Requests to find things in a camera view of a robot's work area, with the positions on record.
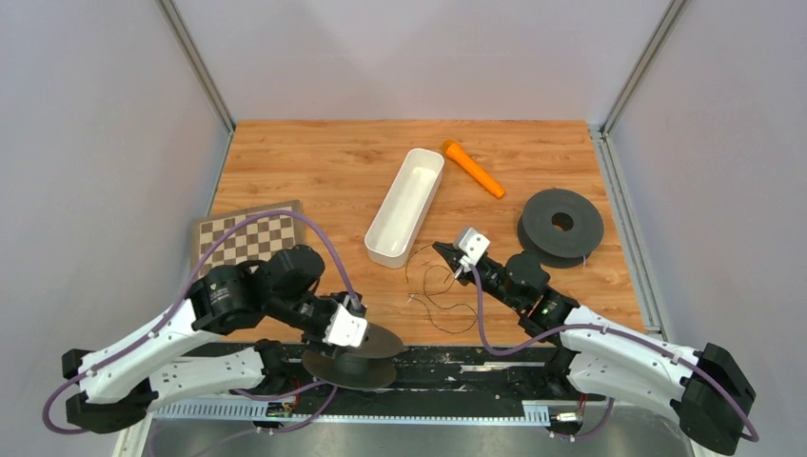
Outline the black spool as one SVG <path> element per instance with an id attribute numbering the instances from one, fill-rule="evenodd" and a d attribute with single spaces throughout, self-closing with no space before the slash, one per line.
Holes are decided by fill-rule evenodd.
<path id="1" fill-rule="evenodd" d="M 363 344 L 335 357 L 306 350 L 302 365 L 315 378 L 337 387 L 372 390 L 391 385 L 397 375 L 391 358 L 404 352 L 401 338 L 387 328 L 369 324 Z"/>
<path id="2" fill-rule="evenodd" d="M 517 223 L 522 248 L 550 268 L 583 264 L 600 245 L 604 223 L 597 208 L 569 189 L 545 189 L 524 204 Z"/>

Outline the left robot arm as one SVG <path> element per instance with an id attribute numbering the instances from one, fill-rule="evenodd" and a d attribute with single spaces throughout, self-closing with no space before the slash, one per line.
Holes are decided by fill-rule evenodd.
<path id="1" fill-rule="evenodd" d="M 279 394 L 291 384 L 283 346 L 260 340 L 225 356 L 182 361 L 265 318 L 302 333 L 324 355 L 355 348 L 365 334 L 360 295 L 351 287 L 319 295 L 322 256 L 306 245 L 269 260 L 222 265 L 193 281 L 166 311 L 118 342 L 62 356 L 65 379 L 78 387 L 65 402 L 71 432 L 112 433 L 181 400 L 220 391 Z"/>

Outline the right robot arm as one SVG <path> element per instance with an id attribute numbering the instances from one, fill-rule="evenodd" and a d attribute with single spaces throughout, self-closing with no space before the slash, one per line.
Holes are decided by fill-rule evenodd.
<path id="1" fill-rule="evenodd" d="M 664 342 L 616 324 L 549 284 L 537 256 L 523 251 L 505 264 L 492 260 L 488 240 L 435 242 L 462 285 L 476 288 L 477 304 L 490 296 L 515 311 L 529 343 L 557 348 L 543 372 L 549 393 L 574 390 L 628 402 L 678 423 L 692 441 L 732 456 L 741 440 L 756 442 L 749 413 L 756 392 L 729 350 Z"/>

